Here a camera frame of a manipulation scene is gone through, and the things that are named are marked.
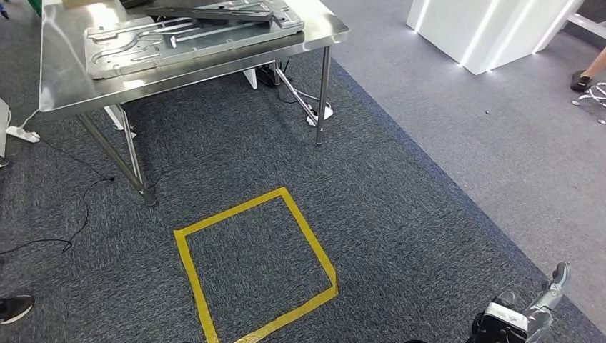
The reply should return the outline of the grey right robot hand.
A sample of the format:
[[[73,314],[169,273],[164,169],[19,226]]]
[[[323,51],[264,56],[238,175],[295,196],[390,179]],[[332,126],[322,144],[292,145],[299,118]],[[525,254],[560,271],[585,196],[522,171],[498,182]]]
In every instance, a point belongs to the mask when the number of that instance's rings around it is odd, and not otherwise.
[[[560,262],[552,280],[521,312],[515,310],[516,294],[504,291],[484,311],[485,331],[493,342],[538,342],[553,323],[552,311],[563,298],[571,275],[569,262]]]

